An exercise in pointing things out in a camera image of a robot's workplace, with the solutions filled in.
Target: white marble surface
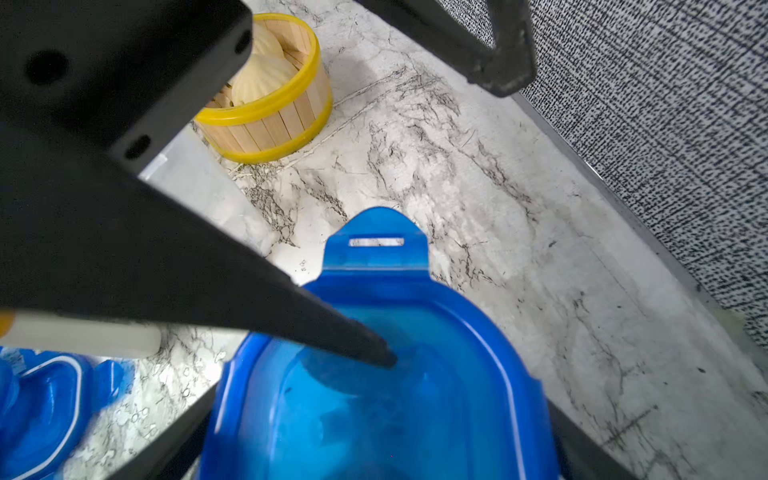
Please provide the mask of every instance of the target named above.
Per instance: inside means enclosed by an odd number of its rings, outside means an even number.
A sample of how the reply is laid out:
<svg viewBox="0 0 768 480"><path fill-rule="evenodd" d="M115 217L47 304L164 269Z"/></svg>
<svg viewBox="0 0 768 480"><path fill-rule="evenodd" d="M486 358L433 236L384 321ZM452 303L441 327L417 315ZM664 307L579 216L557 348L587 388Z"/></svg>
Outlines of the white marble surface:
<svg viewBox="0 0 768 480"><path fill-rule="evenodd" d="M504 331L552 400L640 478L765 478L768 386L510 99L466 84L354 2L251 2L315 29L336 103L319 137L258 167L223 161L257 245L298 283L375 205L430 238L432 275ZM220 375L241 333L173 328L65 469L103 478Z"/></svg>

